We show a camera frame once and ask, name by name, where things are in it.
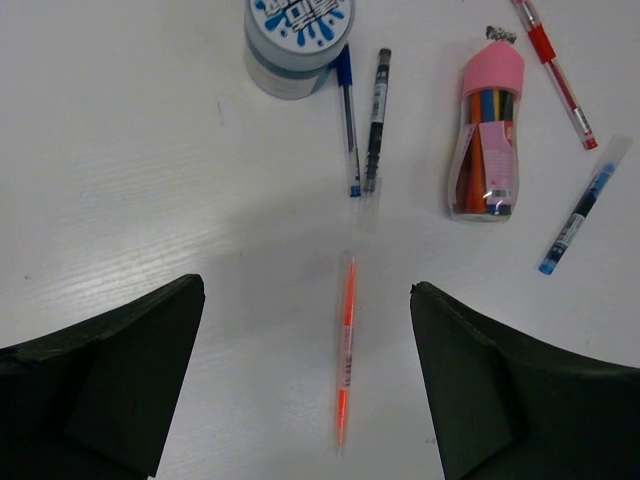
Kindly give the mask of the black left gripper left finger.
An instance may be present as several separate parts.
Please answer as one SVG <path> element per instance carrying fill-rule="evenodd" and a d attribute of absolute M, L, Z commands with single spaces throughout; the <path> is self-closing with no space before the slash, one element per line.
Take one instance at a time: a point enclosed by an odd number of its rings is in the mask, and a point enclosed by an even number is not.
<path fill-rule="evenodd" d="M 184 275 L 1 351 L 4 479 L 156 476 L 205 303 Z"/>

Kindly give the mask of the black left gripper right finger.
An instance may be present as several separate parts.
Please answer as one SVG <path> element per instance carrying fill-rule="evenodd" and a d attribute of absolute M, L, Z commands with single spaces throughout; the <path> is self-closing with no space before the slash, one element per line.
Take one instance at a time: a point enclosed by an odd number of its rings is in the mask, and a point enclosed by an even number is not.
<path fill-rule="evenodd" d="M 434 285 L 411 319 L 448 479 L 635 479 L 639 372 L 545 343 Z"/>

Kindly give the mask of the pink capped marker bottle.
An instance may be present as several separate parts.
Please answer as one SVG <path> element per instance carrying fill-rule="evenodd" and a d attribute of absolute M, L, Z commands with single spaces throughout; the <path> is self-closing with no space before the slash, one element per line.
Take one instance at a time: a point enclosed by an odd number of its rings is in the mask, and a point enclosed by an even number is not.
<path fill-rule="evenodd" d="M 491 42 L 465 65 L 460 126 L 451 163 L 448 206 L 461 222 L 505 222 L 519 193 L 517 115 L 524 59 Z"/>

